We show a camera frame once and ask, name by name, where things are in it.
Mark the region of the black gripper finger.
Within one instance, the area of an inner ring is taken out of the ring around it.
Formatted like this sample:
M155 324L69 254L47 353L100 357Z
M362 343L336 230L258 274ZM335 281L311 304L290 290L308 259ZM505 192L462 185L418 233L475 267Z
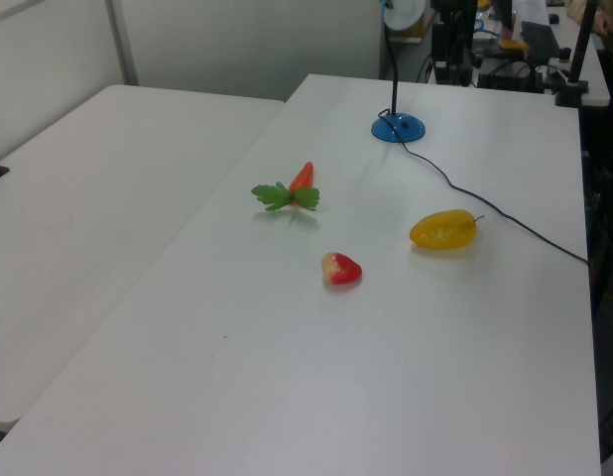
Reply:
M454 17L454 43L452 48L452 65L458 85L469 85L472 79L471 43L473 37L472 16L460 11Z
M448 82L447 26L444 22L438 22L432 26L430 57L435 81Z

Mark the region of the robot gripper body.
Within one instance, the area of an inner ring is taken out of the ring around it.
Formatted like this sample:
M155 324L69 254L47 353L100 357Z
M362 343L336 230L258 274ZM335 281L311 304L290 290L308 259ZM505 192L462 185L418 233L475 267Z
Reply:
M430 6L442 22L450 22L458 14L464 22L472 23L476 18L477 0L431 0Z

